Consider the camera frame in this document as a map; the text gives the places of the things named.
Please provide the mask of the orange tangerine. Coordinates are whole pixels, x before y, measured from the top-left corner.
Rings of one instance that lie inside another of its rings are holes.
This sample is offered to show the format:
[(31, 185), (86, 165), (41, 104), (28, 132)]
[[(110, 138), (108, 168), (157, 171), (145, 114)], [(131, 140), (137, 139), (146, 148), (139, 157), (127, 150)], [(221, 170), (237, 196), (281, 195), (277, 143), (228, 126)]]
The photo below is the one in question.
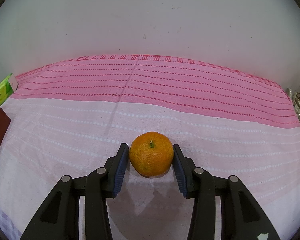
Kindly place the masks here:
[(138, 136), (129, 150), (129, 159), (135, 170), (148, 178), (166, 174), (173, 156), (170, 139), (158, 132), (147, 132)]

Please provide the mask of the pink purple checkered tablecloth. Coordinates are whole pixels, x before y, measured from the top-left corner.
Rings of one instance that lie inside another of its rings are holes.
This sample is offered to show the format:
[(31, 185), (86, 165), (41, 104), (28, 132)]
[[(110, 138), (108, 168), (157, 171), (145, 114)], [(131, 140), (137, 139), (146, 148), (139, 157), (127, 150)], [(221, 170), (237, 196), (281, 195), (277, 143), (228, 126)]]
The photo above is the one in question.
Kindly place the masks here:
[(300, 227), (300, 122), (275, 82), (170, 56), (100, 55), (16, 77), (2, 105), (0, 228), (19, 239), (61, 176), (155, 131), (214, 176), (237, 175), (281, 239)]

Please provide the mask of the green tissue pack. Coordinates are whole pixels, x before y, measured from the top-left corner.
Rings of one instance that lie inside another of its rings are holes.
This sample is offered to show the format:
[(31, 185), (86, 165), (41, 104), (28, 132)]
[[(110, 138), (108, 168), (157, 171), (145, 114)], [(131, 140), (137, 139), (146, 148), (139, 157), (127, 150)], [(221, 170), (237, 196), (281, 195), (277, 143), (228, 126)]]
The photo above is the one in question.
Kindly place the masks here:
[(11, 73), (0, 83), (0, 106), (17, 90), (18, 82)]

